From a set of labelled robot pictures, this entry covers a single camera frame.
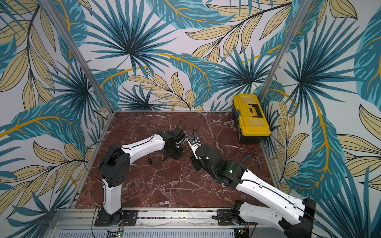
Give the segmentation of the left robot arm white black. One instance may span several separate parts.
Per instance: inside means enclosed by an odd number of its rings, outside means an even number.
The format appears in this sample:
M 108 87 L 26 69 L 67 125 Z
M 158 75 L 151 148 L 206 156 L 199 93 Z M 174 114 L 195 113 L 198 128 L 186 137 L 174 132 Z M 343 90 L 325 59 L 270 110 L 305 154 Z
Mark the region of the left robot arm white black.
M 130 165 L 156 151 L 163 151 L 164 156 L 178 160 L 183 152 L 180 145 L 184 138 L 184 131 L 176 127 L 173 131 L 160 131 L 132 144 L 119 146 L 114 143 L 108 148 L 99 166 L 104 183 L 104 202 L 98 215 L 106 219 L 105 224 L 116 226 L 123 220 L 122 185 L 129 176 Z

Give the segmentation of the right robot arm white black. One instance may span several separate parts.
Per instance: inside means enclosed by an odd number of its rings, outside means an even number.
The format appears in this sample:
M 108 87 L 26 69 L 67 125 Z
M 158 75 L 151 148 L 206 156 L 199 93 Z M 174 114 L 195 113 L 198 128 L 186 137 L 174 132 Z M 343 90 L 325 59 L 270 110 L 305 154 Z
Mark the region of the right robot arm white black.
M 189 143 L 193 152 L 190 161 L 195 170 L 204 170 L 214 182 L 243 192 L 266 207 L 237 201 L 230 210 L 238 224 L 257 223 L 282 231 L 288 238 L 310 238 L 313 234 L 316 203 L 299 199 L 268 184 L 243 164 L 224 160 L 208 144 Z

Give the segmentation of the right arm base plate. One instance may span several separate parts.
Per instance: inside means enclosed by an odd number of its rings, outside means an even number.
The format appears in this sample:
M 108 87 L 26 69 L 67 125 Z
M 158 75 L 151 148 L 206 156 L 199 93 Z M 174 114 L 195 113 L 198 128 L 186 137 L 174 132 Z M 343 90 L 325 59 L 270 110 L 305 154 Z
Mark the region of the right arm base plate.
M 212 217 L 217 220 L 219 226 L 244 226 L 244 225 L 258 225 L 256 222 L 246 222 L 237 212 L 233 212 L 230 209 L 218 209 L 217 214 Z

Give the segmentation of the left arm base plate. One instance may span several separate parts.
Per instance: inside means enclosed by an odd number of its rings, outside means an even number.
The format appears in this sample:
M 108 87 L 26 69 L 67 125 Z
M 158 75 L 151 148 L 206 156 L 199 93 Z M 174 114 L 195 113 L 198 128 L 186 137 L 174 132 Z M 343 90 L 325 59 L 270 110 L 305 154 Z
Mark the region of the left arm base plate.
M 103 207 L 98 212 L 94 226 L 95 227 L 134 227 L 137 222 L 137 210 L 118 210 L 116 213 L 110 215 L 104 211 Z

